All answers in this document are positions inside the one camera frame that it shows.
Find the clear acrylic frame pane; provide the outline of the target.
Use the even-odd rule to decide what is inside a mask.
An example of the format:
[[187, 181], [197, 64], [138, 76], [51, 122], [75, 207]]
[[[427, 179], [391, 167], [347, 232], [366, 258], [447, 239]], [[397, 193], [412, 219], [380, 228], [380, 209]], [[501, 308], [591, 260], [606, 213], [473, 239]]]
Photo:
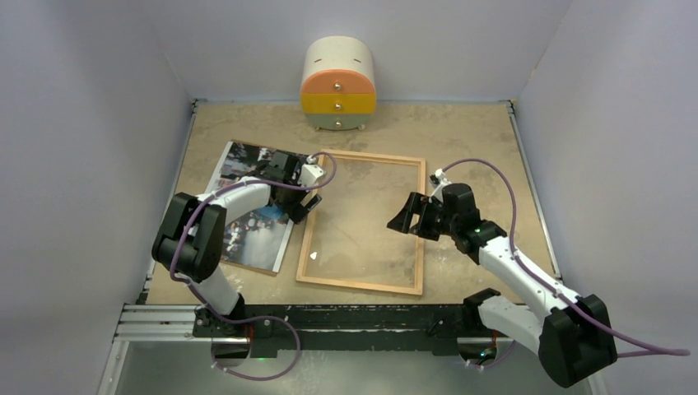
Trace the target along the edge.
[[306, 222], [298, 282], [421, 295], [424, 244], [387, 223], [426, 186], [423, 158], [332, 150], [334, 180]]

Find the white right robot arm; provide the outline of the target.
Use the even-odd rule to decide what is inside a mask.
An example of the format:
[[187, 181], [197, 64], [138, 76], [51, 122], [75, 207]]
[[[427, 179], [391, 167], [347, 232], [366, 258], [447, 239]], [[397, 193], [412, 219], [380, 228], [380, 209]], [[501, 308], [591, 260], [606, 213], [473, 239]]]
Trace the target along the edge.
[[613, 336], [594, 325], [610, 323], [607, 306], [595, 295], [582, 297], [554, 281], [516, 251], [507, 233], [481, 217], [472, 189], [449, 184], [435, 196], [413, 192], [386, 225], [390, 230], [438, 240], [503, 281], [517, 305], [491, 288], [463, 301], [462, 323], [474, 335], [503, 333], [536, 354], [552, 381], [568, 388], [618, 360]]

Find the printed photo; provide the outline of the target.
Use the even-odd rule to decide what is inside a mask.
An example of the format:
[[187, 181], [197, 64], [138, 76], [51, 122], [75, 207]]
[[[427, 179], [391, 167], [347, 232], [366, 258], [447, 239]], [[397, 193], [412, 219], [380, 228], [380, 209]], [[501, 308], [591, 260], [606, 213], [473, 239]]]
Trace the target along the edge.
[[[215, 192], [271, 160], [273, 148], [228, 142], [205, 191]], [[225, 228], [221, 261], [275, 276], [281, 268], [293, 223], [274, 207], [251, 211]]]

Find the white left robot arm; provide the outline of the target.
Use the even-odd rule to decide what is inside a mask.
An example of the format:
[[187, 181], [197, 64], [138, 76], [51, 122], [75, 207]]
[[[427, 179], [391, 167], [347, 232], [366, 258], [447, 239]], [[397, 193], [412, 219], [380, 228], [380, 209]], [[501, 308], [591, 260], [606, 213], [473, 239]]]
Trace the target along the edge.
[[170, 279], [185, 284], [213, 317], [224, 336], [241, 333], [250, 322], [244, 297], [219, 267], [226, 226], [266, 207], [297, 224], [319, 204], [310, 193], [331, 182], [336, 172], [308, 156], [276, 151], [233, 184], [209, 193], [175, 194], [166, 209], [151, 248]]

